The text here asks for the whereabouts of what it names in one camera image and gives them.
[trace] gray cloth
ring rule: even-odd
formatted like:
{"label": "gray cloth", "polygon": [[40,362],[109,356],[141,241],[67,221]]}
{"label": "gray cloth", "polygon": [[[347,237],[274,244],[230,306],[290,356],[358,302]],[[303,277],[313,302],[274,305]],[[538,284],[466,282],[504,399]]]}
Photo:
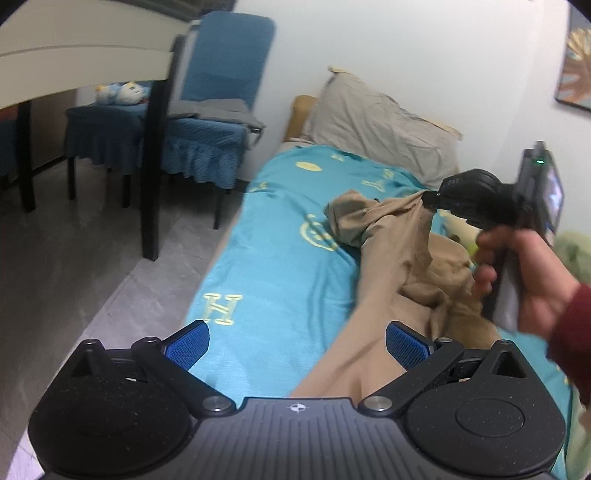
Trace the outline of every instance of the gray cloth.
{"label": "gray cloth", "polygon": [[246,125],[250,130],[262,130],[265,125],[259,122],[248,110],[244,100],[239,98],[203,100],[173,100],[168,107],[169,118],[200,118],[227,124]]}
{"label": "gray cloth", "polygon": [[406,168],[428,187],[458,173],[454,129],[407,112],[350,73],[326,84],[302,137],[372,160]]}

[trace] table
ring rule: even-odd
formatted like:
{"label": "table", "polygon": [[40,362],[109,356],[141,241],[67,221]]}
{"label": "table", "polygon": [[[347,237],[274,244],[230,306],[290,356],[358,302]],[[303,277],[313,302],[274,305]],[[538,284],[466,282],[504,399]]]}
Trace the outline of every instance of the table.
{"label": "table", "polygon": [[21,201],[35,209],[30,100],[97,83],[155,80],[141,180],[142,252],[158,258],[158,187],[164,118],[183,36],[199,9],[177,0],[4,0],[0,4],[0,109],[19,104]]}

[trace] baseboard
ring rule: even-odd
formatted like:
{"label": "baseboard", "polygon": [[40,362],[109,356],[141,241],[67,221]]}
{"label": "baseboard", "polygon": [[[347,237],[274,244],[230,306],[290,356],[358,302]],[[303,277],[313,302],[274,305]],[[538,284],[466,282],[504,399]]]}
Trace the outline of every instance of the baseboard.
{"label": "baseboard", "polygon": [[[48,162],[45,162],[43,165],[39,165],[38,167],[35,167],[33,170],[31,170],[31,174],[33,176],[40,174],[43,171],[46,171],[52,167],[55,167],[58,163],[61,163],[65,160],[66,158],[64,156],[61,157],[57,157],[54,158],[53,160],[50,160]],[[18,185],[18,177],[12,179],[9,183],[8,183],[8,187],[13,187],[15,185]]]}

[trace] pillow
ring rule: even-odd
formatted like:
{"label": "pillow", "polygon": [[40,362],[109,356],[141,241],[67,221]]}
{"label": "pillow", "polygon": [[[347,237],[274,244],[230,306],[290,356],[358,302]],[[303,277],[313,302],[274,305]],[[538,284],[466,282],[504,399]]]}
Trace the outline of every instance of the pillow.
{"label": "pillow", "polygon": [[459,172],[457,136],[450,132],[455,131],[407,112],[355,75],[338,72],[324,86],[302,135],[316,144],[406,168],[424,185],[438,189],[445,177]]}

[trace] human hand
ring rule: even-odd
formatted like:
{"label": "human hand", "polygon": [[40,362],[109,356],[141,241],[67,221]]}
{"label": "human hand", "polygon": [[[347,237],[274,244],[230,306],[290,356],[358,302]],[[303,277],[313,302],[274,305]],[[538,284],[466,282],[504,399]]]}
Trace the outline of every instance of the human hand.
{"label": "human hand", "polygon": [[579,282],[533,230],[515,231],[507,226],[498,226],[489,232],[482,232],[476,244],[479,249],[474,260],[479,266],[474,272],[472,295],[482,300],[492,291],[492,283],[496,280],[496,271],[491,266],[495,261],[495,252],[512,248],[519,256],[524,283],[519,330],[548,340],[579,289]]}

